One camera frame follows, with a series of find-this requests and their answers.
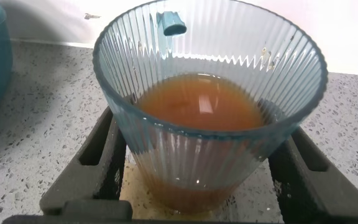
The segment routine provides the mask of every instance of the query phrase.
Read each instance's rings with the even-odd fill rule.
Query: speckled countertop
[[[40,214],[42,194],[107,106],[91,49],[23,43],[13,49],[14,72],[0,107],[0,223]],[[324,99],[302,127],[358,188],[358,76],[330,74]],[[248,211],[237,218],[279,221],[272,189],[265,162],[235,193]]]

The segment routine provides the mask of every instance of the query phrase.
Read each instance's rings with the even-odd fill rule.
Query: liquid surface
[[[237,85],[186,74],[153,86],[137,102],[146,113],[187,128],[240,131],[263,125],[260,111]]]

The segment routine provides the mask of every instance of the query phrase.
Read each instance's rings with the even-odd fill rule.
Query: white wall
[[[330,72],[358,74],[358,0],[244,0],[293,21],[317,42]],[[93,47],[104,26],[147,0],[0,0],[13,39]],[[100,16],[84,19],[86,13]]]

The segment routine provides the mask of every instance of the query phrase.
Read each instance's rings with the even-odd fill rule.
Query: glass cup
[[[149,190],[168,207],[217,207],[318,105],[320,49],[285,18],[231,0],[166,0],[115,18],[96,42],[94,71]],[[162,121],[134,104],[177,75],[207,73],[249,94],[265,126],[207,131]]]

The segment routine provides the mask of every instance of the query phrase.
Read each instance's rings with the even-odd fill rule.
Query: ribbed glass cup
[[[159,15],[167,12],[185,24],[184,34],[164,35],[170,21]],[[291,135],[323,97],[328,74],[320,49],[299,27],[231,0],[138,6],[105,28],[93,56],[99,84],[148,188],[170,208],[190,213],[222,203]],[[133,105],[150,87],[186,73],[239,85],[261,110],[265,126],[190,129]]]

